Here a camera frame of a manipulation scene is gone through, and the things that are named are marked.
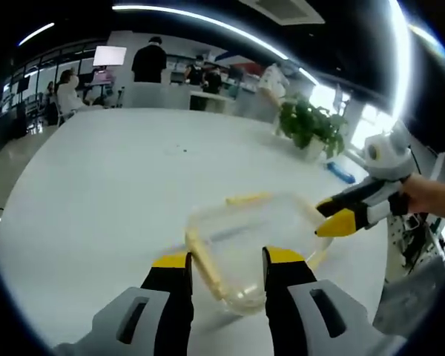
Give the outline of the person's right hand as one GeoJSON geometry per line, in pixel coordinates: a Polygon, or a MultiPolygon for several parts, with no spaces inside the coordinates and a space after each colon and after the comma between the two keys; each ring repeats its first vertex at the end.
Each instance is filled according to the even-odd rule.
{"type": "Polygon", "coordinates": [[[412,174],[403,183],[403,192],[409,197],[410,213],[428,213],[445,219],[445,183],[412,174]]]}

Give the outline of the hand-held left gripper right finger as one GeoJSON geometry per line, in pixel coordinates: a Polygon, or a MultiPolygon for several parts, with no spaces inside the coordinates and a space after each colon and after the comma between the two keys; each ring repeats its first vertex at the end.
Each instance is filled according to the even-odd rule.
{"type": "Polygon", "coordinates": [[[263,269],[275,355],[396,354],[396,336],[378,331],[344,290],[317,280],[297,252],[266,246],[263,269]]]}

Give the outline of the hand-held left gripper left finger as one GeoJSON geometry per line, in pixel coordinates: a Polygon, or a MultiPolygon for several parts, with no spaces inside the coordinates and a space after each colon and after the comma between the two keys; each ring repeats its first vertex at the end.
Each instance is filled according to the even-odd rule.
{"type": "Polygon", "coordinates": [[[191,254],[164,255],[140,287],[130,287],[98,311],[91,330],[55,355],[186,355],[194,319],[191,254]]]}

